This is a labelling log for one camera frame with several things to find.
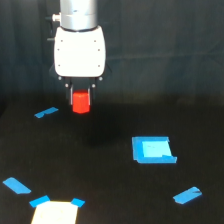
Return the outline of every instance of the blue object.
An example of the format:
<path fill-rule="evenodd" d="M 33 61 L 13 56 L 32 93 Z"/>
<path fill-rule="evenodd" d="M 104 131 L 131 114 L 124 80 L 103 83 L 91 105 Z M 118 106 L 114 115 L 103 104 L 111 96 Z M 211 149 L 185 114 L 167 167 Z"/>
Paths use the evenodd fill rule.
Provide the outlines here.
<path fill-rule="evenodd" d="M 168 137 L 132 138 L 133 159 L 139 163 L 176 163 L 169 147 Z"/>
<path fill-rule="evenodd" d="M 80 199 L 74 198 L 74 199 L 71 201 L 71 203 L 72 203 L 73 205 L 76 205 L 76 206 L 78 206 L 79 208 L 81 208 L 81 207 L 85 204 L 85 201 L 82 201 L 82 200 L 80 200 Z"/>
<path fill-rule="evenodd" d="M 142 142 L 144 157 L 172 156 L 170 146 L 167 141 L 144 141 Z"/>
<path fill-rule="evenodd" d="M 46 195 L 46 196 L 43 196 L 41 198 L 38 198 L 34 201 L 30 201 L 30 205 L 35 208 L 37 207 L 38 205 L 40 204 L 43 204 L 44 202 L 47 202 L 47 201 L 50 201 L 49 197 Z"/>
<path fill-rule="evenodd" d="M 50 109 L 47 109 L 45 111 L 42 111 L 40 113 L 35 114 L 34 116 L 37 117 L 37 118 L 42 118 L 45 114 L 52 114 L 52 113 L 54 113 L 56 111 L 58 111 L 57 108 L 51 107 Z"/>
<path fill-rule="evenodd" d="M 21 184 L 13 177 L 10 177 L 7 180 L 3 181 L 3 184 L 13 190 L 16 194 L 29 194 L 31 192 L 29 188 Z"/>
<path fill-rule="evenodd" d="M 173 199 L 176 203 L 185 204 L 186 202 L 191 201 L 200 195 L 202 195 L 201 191 L 197 187 L 192 187 L 191 189 L 176 195 L 173 197 Z"/>

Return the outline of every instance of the blue square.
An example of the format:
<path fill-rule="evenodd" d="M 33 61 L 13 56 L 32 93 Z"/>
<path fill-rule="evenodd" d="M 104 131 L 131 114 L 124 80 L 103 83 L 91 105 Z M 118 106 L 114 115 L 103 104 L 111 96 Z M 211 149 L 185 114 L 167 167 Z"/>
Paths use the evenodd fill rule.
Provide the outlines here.
<path fill-rule="evenodd" d="M 168 137 L 134 137 L 133 158 L 139 163 L 176 163 L 168 142 Z"/>

